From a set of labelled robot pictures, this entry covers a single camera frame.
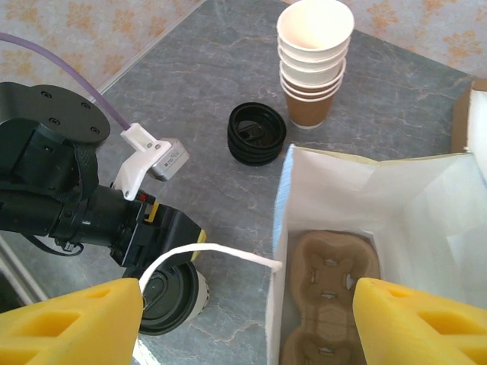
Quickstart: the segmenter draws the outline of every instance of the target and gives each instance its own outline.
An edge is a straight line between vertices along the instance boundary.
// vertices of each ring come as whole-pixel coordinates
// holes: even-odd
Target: cardboard cup holder
[[[282,365],[366,365],[352,312],[359,278],[379,278],[377,255],[356,235],[317,231],[301,237],[288,283],[301,325],[288,337]]]

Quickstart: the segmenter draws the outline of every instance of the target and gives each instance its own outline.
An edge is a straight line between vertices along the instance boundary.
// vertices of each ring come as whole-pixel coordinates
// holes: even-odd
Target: white string
[[[193,251],[219,251],[227,253],[228,255],[236,256],[243,260],[255,262],[256,264],[264,266],[269,266],[272,269],[272,272],[276,272],[282,267],[282,262],[280,261],[266,259],[265,257],[256,255],[254,253],[240,251],[239,249],[232,249],[231,247],[218,245],[217,243],[192,243],[190,245],[176,247],[175,249],[172,249],[171,251],[160,255],[154,262],[152,262],[152,264],[144,271],[144,274],[142,274],[141,278],[138,281],[141,293],[144,293],[145,287],[151,279],[152,274],[154,274],[154,271],[159,266],[161,266],[164,261],[169,259],[171,256],[177,255],[178,253]]]
[[[232,255],[235,257],[238,257],[243,260],[255,262],[256,264],[259,265],[264,265],[268,266],[272,269],[272,272],[278,271],[282,267],[282,262],[280,261],[275,261],[271,259],[266,259],[265,257],[256,255],[254,253],[246,252],[246,251],[241,251],[239,249],[232,249],[231,247],[226,247],[222,245],[218,245],[217,243],[192,243],[190,245],[185,245],[181,247],[177,247],[175,249],[172,249],[171,251],[168,251],[164,253],[163,255],[160,255],[154,262],[150,264],[150,266],[145,269],[144,274],[140,277],[138,280],[138,285],[140,287],[140,291],[142,293],[142,296],[144,295],[144,290],[145,287],[147,287],[147,284],[149,280],[151,280],[151,276],[154,274],[154,271],[161,266],[161,264],[169,259],[171,256],[177,255],[179,253],[185,253],[185,252],[194,252],[194,251],[219,251],[226,253],[228,255]],[[144,349],[141,346],[140,340],[137,338],[137,341],[135,341],[135,347],[133,351],[133,357],[141,364],[141,365],[159,365],[159,362],[154,359],[154,357],[151,355],[150,351],[148,352],[148,349]]]

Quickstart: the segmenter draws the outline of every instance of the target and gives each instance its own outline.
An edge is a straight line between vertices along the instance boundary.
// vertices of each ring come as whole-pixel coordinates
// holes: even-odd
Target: gray marble countertop
[[[131,122],[154,136],[180,139],[192,158],[167,183],[143,189],[187,213],[208,241],[271,256],[272,211],[284,151],[264,167],[230,155],[232,109],[266,103],[287,119],[279,86],[277,0],[208,0],[106,92]],[[302,131],[288,124],[290,143],[376,160],[444,154],[451,110],[470,77],[363,33],[352,37],[341,90],[325,124]],[[132,153],[113,133],[99,151],[100,179],[109,184]],[[97,247],[73,259],[38,251],[5,234],[49,296],[119,278],[123,270]],[[265,364],[264,321],[269,272],[220,253],[204,252],[196,267],[211,300],[193,321],[157,338],[142,336],[162,364]]]

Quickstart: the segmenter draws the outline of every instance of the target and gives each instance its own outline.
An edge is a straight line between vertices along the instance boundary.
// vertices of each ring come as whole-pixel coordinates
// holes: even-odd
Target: stack of paper cups
[[[342,84],[355,26],[336,0],[300,0],[277,21],[282,90],[291,121],[300,128],[324,122]]]

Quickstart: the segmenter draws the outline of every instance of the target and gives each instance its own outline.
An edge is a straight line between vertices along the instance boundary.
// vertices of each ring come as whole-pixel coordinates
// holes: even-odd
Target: orange floral wallpaper
[[[487,77],[486,0],[340,1],[353,11],[358,30],[469,74]]]
[[[202,0],[0,0],[0,29],[46,47],[99,90]],[[58,66],[0,43],[0,81],[56,84],[85,95]]]

